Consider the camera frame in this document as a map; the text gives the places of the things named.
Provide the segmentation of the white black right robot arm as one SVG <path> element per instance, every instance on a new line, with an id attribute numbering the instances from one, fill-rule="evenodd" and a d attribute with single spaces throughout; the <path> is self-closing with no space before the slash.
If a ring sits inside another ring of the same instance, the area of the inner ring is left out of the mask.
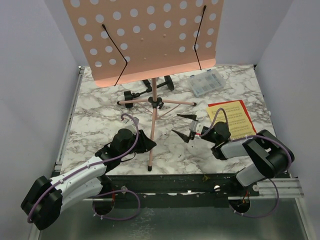
<path id="1" fill-rule="evenodd" d="M 255 182 L 272 179 L 287 171 L 295 160 L 293 152 L 266 129 L 255 135 L 232 140 L 226 122 L 219 121 L 207 127 L 197 120 L 195 114 L 177 116 L 191 120 L 188 135 L 173 131 L 185 143 L 198 135 L 200 139 L 214 144 L 211 152 L 218 160 L 226 161 L 236 157 L 251 159 L 251 165 L 241 169 L 230 179 L 230 191 L 236 196 L 243 195 L 248 186 Z"/>

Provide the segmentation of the pink perforated music stand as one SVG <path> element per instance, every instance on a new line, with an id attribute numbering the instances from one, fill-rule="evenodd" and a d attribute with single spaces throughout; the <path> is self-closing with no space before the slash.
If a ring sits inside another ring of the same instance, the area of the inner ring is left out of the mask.
<path id="1" fill-rule="evenodd" d="M 99 87 L 216 64 L 221 0 L 65 0 Z"/>

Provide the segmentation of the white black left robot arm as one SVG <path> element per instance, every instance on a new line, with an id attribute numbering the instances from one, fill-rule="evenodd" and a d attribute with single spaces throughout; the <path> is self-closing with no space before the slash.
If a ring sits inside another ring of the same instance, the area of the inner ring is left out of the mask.
<path id="1" fill-rule="evenodd" d="M 133 132 L 122 128 L 110 143 L 82 165 L 52 178 L 37 178 L 20 205 L 27 215 L 27 222 L 44 230 L 73 204 L 97 195 L 107 197 L 111 185 L 103 180 L 103 176 L 119 166 L 125 156 L 147 153 L 156 145 L 143 130 Z"/>

